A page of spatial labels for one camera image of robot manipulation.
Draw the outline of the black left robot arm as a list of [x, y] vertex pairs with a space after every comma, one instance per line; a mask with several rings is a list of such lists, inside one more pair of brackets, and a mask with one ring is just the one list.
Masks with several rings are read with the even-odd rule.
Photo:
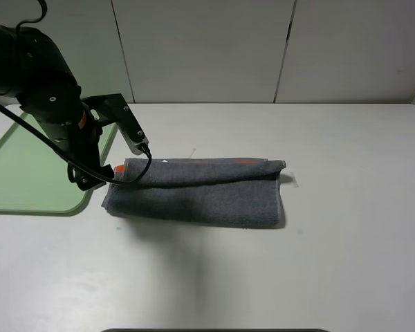
[[0, 95], [16, 98], [39, 129], [0, 112], [67, 163], [68, 179], [82, 191], [111, 181], [110, 166], [100, 162], [102, 126], [82, 102], [81, 87], [55, 43], [35, 28], [0, 26]]

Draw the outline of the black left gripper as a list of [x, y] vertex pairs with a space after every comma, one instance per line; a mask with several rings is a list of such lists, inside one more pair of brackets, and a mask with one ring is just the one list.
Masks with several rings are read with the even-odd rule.
[[[74, 157], [100, 176], [113, 179], [114, 171], [110, 165], [101, 166], [98, 143], [102, 128], [83, 102], [80, 102], [79, 118], [58, 123], [44, 123], [45, 134], [62, 151]], [[101, 187], [105, 181], [96, 178], [71, 163], [67, 165], [68, 180], [82, 191]]]

